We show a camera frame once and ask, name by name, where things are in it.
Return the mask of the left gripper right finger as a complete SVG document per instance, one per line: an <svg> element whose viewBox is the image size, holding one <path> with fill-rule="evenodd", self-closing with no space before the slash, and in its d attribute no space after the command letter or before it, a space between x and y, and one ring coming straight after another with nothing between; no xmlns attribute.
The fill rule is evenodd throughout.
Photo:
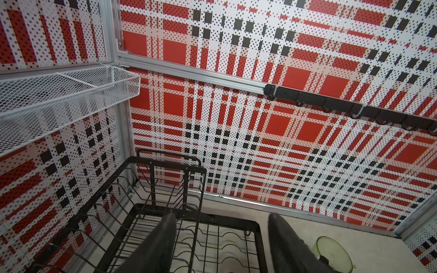
<svg viewBox="0 0 437 273"><path fill-rule="evenodd" d="M276 273L332 273L319 261L288 222L276 213L269 215L268 235Z"/></svg>

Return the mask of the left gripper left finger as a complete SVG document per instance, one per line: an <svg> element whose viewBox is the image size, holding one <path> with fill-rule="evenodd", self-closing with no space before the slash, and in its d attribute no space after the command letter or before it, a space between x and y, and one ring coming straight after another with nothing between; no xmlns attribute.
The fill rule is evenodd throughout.
<svg viewBox="0 0 437 273"><path fill-rule="evenodd" d="M117 273L168 273L176 241L176 217L165 215Z"/></svg>

